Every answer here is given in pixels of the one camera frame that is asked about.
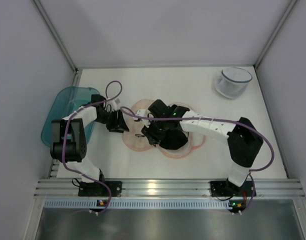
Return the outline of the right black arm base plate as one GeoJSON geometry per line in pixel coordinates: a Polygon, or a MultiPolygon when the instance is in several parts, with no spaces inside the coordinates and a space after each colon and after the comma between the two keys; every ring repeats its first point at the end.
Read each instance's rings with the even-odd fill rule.
{"type": "Polygon", "coordinates": [[[210,191],[212,197],[247,197],[256,196],[256,190],[251,180],[247,180],[242,186],[236,186],[228,180],[213,180],[210,182],[210,191]]]}

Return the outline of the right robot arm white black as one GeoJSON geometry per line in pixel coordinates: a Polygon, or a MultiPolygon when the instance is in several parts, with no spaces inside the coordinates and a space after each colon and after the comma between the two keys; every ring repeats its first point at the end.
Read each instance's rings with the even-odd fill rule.
{"type": "Polygon", "coordinates": [[[226,144],[232,159],[226,180],[229,187],[240,188],[244,184],[264,142],[245,117],[234,122],[220,122],[185,106],[166,105],[160,99],[136,113],[143,122],[141,133],[150,145],[179,150],[188,143],[189,134],[200,134],[226,144]]]}

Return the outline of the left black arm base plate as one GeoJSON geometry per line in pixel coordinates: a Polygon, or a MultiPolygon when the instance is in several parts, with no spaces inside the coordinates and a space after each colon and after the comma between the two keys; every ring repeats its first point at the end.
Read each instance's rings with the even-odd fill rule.
{"type": "MultiPolygon", "coordinates": [[[[123,183],[121,181],[106,181],[104,183],[111,191],[112,197],[118,197],[122,192],[123,183]]],[[[102,184],[96,182],[81,182],[78,187],[79,197],[108,197],[109,190],[102,184]]]]}

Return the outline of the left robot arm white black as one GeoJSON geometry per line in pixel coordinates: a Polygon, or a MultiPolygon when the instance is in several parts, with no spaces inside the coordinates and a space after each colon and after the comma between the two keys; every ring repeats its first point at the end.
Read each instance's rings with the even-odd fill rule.
{"type": "Polygon", "coordinates": [[[80,175],[84,183],[104,184],[103,172],[87,156],[85,127],[93,122],[104,124],[113,133],[130,131],[115,101],[93,94],[88,104],[51,122],[50,155],[61,161],[66,170],[80,175]]]}

